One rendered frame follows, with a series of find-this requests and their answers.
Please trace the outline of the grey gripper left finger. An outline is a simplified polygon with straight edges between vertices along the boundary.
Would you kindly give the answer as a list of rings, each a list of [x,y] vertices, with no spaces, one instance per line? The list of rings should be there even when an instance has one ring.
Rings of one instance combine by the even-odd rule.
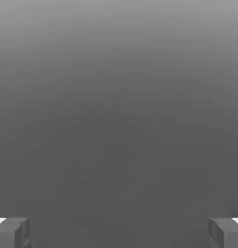
[[[0,248],[31,248],[30,220],[0,217]]]

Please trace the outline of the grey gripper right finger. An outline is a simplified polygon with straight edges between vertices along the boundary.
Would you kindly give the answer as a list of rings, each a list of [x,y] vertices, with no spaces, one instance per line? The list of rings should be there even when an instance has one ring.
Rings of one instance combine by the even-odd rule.
[[[209,218],[207,231],[211,248],[238,248],[238,217]]]

